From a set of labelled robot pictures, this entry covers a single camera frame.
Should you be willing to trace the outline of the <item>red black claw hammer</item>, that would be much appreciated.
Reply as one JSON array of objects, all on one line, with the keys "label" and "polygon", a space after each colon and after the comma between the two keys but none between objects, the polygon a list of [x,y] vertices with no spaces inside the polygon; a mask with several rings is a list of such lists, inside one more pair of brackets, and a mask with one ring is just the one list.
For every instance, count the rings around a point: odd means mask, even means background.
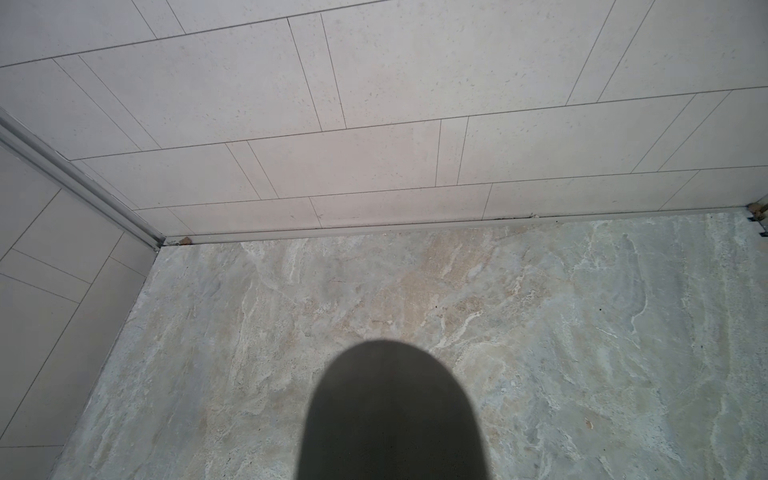
[{"label": "red black claw hammer", "polygon": [[309,404],[299,479],[486,479],[471,402],[452,373],[406,343],[339,354]]}]

